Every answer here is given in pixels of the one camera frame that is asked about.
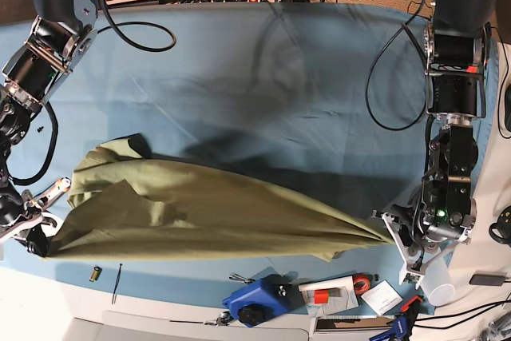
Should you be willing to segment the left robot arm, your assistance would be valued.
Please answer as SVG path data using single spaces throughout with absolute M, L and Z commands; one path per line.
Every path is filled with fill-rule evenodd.
M 467 242 L 475 225 L 473 121 L 486 115 L 489 19 L 495 2 L 433 0 L 424 39 L 414 43 L 426 81 L 422 115 L 428 125 L 440 121 L 441 126 L 437 134 L 425 133 L 424 172 L 409 203 L 378 214 L 402 257 L 401 283 L 419 286 L 433 261 Z

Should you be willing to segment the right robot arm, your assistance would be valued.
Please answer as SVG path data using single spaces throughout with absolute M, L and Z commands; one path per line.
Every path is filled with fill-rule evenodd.
M 58 123 L 51 95 L 73 72 L 97 36 L 98 0 L 33 0 L 38 15 L 22 47 L 2 69 L 1 86 L 1 241 L 16 240 L 28 252 L 47 255 L 50 237 L 44 227 L 57 227 L 48 208 L 71 186 L 67 177 L 32 195 L 18 192 L 47 172 L 57 144 Z M 32 177 L 12 176 L 7 160 L 27 134 L 33 119 L 45 110 L 50 118 L 50 145 L 41 169 Z

